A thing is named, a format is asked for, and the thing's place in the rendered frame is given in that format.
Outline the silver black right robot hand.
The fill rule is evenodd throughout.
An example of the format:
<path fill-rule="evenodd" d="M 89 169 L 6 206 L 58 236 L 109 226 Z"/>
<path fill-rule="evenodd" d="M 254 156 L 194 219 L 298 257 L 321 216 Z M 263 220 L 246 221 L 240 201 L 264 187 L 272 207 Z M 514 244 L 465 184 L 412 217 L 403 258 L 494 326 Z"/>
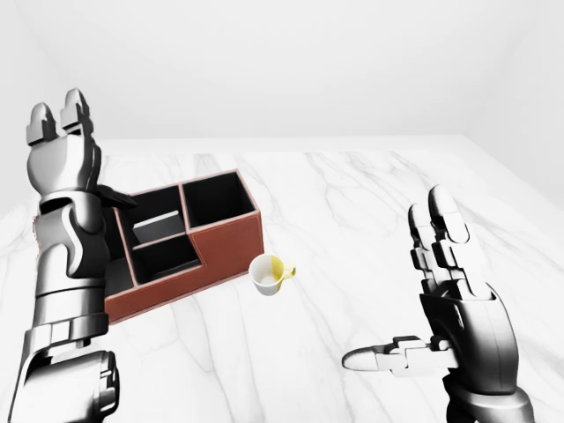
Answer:
<path fill-rule="evenodd" d="M 344 368 L 420 375 L 446 368 L 471 392 L 510 394 L 516 390 L 518 350 L 508 313 L 486 281 L 479 243 L 455 200 L 441 185 L 428 204 L 408 211 L 412 262 L 421 271 L 419 299 L 433 336 L 395 337 L 386 345 L 348 352 Z"/>

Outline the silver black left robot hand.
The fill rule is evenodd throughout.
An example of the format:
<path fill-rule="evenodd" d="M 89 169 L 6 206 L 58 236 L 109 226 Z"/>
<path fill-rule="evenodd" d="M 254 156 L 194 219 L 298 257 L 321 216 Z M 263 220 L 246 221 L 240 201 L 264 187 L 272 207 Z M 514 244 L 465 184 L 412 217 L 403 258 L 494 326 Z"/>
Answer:
<path fill-rule="evenodd" d="M 78 190 L 99 197 L 104 206 L 135 207 L 132 197 L 98 184 L 101 149 L 93 137 L 90 108 L 79 89 L 66 93 L 60 123 L 62 135 L 57 134 L 50 108 L 41 102 L 33 107 L 26 127 L 26 141 L 31 147 L 28 177 L 41 197 Z"/>

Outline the red-brown desk caddy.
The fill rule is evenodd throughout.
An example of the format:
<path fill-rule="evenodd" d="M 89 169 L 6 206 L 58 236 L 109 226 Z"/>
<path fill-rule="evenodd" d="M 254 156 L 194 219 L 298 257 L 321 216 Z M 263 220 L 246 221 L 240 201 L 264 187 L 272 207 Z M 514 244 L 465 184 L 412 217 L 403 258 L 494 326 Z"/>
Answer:
<path fill-rule="evenodd" d="M 264 252 L 261 212 L 236 169 L 133 199 L 104 211 L 112 324 L 237 278 Z"/>

